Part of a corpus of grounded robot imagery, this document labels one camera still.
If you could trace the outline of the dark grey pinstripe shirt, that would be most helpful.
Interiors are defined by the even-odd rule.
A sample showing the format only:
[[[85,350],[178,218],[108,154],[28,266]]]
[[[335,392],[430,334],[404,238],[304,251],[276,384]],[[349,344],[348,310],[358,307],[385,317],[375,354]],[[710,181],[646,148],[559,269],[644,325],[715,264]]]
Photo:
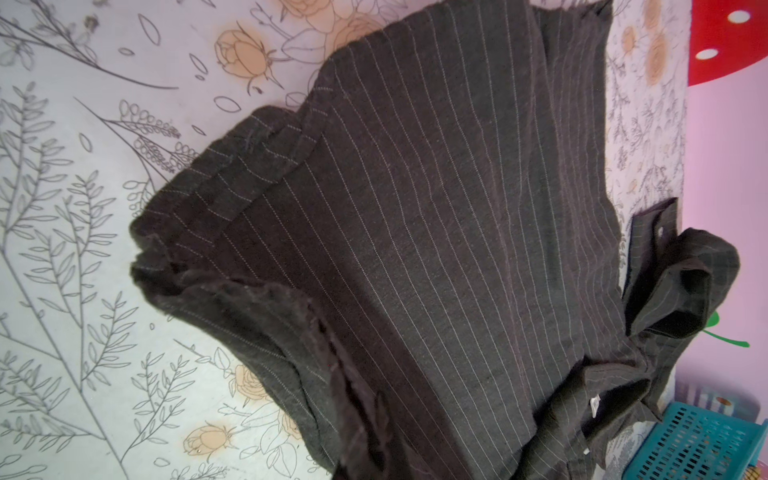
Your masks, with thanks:
[[[659,416],[736,249],[605,186],[608,1],[444,1],[337,50],[132,223],[146,300],[224,344],[337,479],[588,479]]]

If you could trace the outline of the teal plastic basket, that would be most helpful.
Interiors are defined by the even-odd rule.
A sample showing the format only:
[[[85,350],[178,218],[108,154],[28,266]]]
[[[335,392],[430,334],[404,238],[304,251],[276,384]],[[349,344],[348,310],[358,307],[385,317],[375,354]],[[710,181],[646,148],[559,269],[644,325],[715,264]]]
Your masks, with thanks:
[[[758,463],[767,424],[673,402],[622,477],[627,480],[737,480]]]

